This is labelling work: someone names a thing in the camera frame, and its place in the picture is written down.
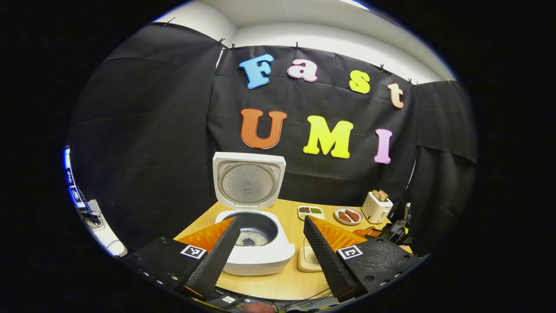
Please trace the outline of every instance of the white plate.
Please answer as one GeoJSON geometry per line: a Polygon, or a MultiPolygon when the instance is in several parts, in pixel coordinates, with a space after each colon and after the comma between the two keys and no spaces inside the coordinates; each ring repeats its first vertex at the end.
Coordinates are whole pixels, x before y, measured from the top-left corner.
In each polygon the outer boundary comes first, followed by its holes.
{"type": "Polygon", "coordinates": [[[365,218],[365,217],[363,217],[363,214],[362,214],[361,212],[359,212],[359,210],[354,209],[354,208],[351,208],[351,207],[339,207],[339,208],[337,208],[337,209],[334,211],[334,217],[338,220],[338,222],[340,222],[340,223],[342,223],[342,224],[346,224],[346,225],[357,225],[357,224],[361,223],[361,222],[363,221],[363,219],[365,218]],[[350,211],[352,211],[353,213],[359,215],[359,221],[357,221],[357,222],[346,222],[346,221],[344,221],[343,219],[341,219],[341,218],[338,216],[338,212],[339,212],[339,211],[346,211],[346,210],[350,210],[350,211]]]}
{"type": "Polygon", "coordinates": [[[307,215],[312,215],[318,219],[322,219],[324,220],[324,211],[322,210],[322,208],[320,207],[312,207],[312,206],[298,206],[297,207],[297,216],[299,216],[299,218],[301,218],[302,220],[305,220],[305,217],[307,215]],[[319,209],[322,213],[301,213],[299,212],[299,208],[309,208],[309,211],[311,211],[311,208],[317,208],[319,209]]]}

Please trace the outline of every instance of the black inner pot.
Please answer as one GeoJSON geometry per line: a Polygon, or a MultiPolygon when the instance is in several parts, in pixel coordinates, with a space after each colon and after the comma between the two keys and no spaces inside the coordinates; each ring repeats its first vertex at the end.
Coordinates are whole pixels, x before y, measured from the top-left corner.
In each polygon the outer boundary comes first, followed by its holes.
{"type": "Polygon", "coordinates": [[[268,216],[256,212],[237,212],[225,219],[237,217],[240,220],[241,233],[236,246],[264,246],[271,243],[278,235],[278,226],[268,216]]]}

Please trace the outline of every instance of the screen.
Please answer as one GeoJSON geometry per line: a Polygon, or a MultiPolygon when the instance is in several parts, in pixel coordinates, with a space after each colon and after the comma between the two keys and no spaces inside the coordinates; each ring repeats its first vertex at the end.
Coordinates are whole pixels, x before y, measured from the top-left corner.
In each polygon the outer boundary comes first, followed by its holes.
{"type": "Polygon", "coordinates": [[[71,161],[70,161],[70,146],[64,148],[64,170],[66,171],[66,184],[68,186],[69,195],[73,201],[76,208],[86,208],[83,199],[81,198],[79,188],[73,179],[73,173],[71,171],[71,161]]]}

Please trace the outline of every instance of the colorful letter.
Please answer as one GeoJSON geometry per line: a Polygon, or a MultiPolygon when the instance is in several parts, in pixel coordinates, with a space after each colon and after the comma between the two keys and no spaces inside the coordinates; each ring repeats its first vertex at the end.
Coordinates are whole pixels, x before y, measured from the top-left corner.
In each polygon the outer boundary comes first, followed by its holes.
{"type": "Polygon", "coordinates": [[[244,117],[241,125],[241,140],[246,145],[252,148],[268,149],[278,143],[282,132],[282,121],[287,117],[286,113],[280,111],[269,112],[272,123],[270,124],[270,135],[266,139],[257,136],[257,125],[259,124],[259,118],[262,116],[261,110],[243,109],[241,115],[244,117]]]}
{"type": "Polygon", "coordinates": [[[265,55],[257,56],[255,58],[240,63],[240,67],[243,67],[245,69],[247,78],[249,79],[247,88],[253,89],[262,86],[270,81],[268,77],[265,77],[261,74],[261,72],[264,72],[267,75],[270,74],[270,65],[265,61],[274,61],[274,57],[267,53],[265,55]]]}
{"type": "Polygon", "coordinates": [[[371,90],[371,85],[369,85],[368,83],[368,81],[371,80],[369,74],[355,70],[351,71],[349,76],[351,77],[349,86],[353,91],[366,94],[367,92],[369,92],[369,90],[371,90]]]}
{"type": "Polygon", "coordinates": [[[328,154],[328,151],[330,151],[330,148],[334,145],[334,150],[332,150],[331,153],[333,157],[349,158],[348,144],[349,135],[353,129],[352,123],[348,121],[339,121],[331,133],[324,117],[311,115],[307,118],[307,121],[311,123],[311,132],[309,133],[309,142],[307,146],[303,147],[303,152],[318,154],[319,148],[317,147],[317,142],[320,142],[320,147],[324,155],[328,154]]]}
{"type": "Polygon", "coordinates": [[[376,152],[375,162],[388,164],[390,163],[390,157],[388,156],[388,149],[390,146],[390,137],[392,137],[392,132],[388,129],[377,129],[375,130],[379,137],[379,148],[376,152]]]}
{"type": "Polygon", "coordinates": [[[400,96],[404,94],[403,90],[396,83],[388,85],[388,89],[390,89],[392,104],[398,109],[404,107],[404,103],[400,101],[400,96]]]}
{"type": "Polygon", "coordinates": [[[287,73],[291,77],[303,78],[311,82],[316,81],[316,64],[314,62],[298,58],[293,60],[292,63],[295,65],[287,68],[287,73]]]}

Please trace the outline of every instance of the black curtain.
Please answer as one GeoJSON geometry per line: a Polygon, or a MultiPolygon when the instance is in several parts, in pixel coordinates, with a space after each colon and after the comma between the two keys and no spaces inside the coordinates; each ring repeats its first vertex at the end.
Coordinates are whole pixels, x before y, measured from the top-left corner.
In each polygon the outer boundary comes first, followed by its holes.
{"type": "Polygon", "coordinates": [[[222,48],[153,23],[100,64],[78,100],[68,136],[76,183],[130,252],[213,205],[206,114],[222,48]]]}
{"type": "Polygon", "coordinates": [[[414,88],[401,77],[375,65],[322,50],[284,46],[249,46],[225,49],[214,79],[208,129],[214,150],[284,156],[287,162],[279,198],[329,205],[360,206],[366,194],[382,189],[397,202],[407,187],[417,146],[416,99],[414,88]],[[249,79],[239,66],[243,61],[269,53],[270,81],[248,89],[249,79]],[[307,82],[288,75],[295,59],[317,64],[317,80],[307,82]],[[353,70],[370,76],[370,91],[361,94],[349,86],[353,70]],[[403,90],[402,109],[391,102],[387,85],[397,83],[403,90]],[[257,135],[268,137],[269,111],[287,114],[280,141],[270,149],[247,146],[241,138],[242,109],[263,112],[257,135]],[[304,153],[311,129],[307,117],[324,117],[330,131],[341,120],[353,123],[347,159],[304,153]],[[378,148],[375,130],[388,129],[390,164],[374,162],[378,148]]]}
{"type": "MultiPolygon", "coordinates": [[[[477,164],[476,117],[460,83],[418,85],[418,149],[403,199],[411,202],[409,226],[417,255],[432,252],[466,208],[477,164]]],[[[401,218],[396,211],[393,219],[401,218]]]]}

